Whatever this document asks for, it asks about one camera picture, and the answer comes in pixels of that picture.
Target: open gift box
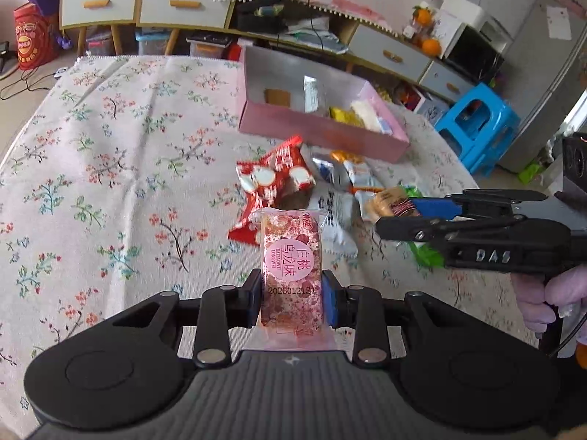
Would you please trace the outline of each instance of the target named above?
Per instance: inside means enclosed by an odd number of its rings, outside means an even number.
[[[310,145],[344,150],[387,162],[397,162],[410,141],[373,86],[364,79],[304,58],[259,47],[246,47],[241,54],[238,78],[243,113],[238,130],[244,133],[287,139],[300,134]],[[386,120],[393,134],[369,131],[305,112],[304,76],[316,78],[325,105],[350,109],[358,99],[369,101]],[[289,107],[267,104],[265,90],[289,93]]]

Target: metal screw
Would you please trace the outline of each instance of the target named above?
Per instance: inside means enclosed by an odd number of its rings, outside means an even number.
[[[198,352],[196,358],[202,364],[218,364],[219,362],[224,361],[226,354],[220,349],[204,349],[203,351]]]
[[[385,351],[377,347],[368,347],[359,351],[359,359],[365,364],[377,364],[387,358]]]

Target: paper note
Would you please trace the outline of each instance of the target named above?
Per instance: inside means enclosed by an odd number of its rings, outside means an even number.
[[[554,40],[571,40],[569,12],[566,8],[547,7],[548,36]]]

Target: pink glove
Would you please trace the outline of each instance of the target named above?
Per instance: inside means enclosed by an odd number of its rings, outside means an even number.
[[[546,286],[542,284],[544,277],[540,276],[512,273],[511,279],[526,327],[536,333],[546,331],[547,325],[557,318],[550,306],[544,302],[560,307],[581,301],[582,307],[587,307],[587,265],[585,264],[558,275]],[[576,339],[581,344],[587,344],[587,323],[579,330]]]

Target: pink circular label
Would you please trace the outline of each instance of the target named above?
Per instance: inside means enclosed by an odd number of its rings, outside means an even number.
[[[265,251],[265,266],[278,280],[298,281],[314,268],[314,254],[299,240],[283,238]]]

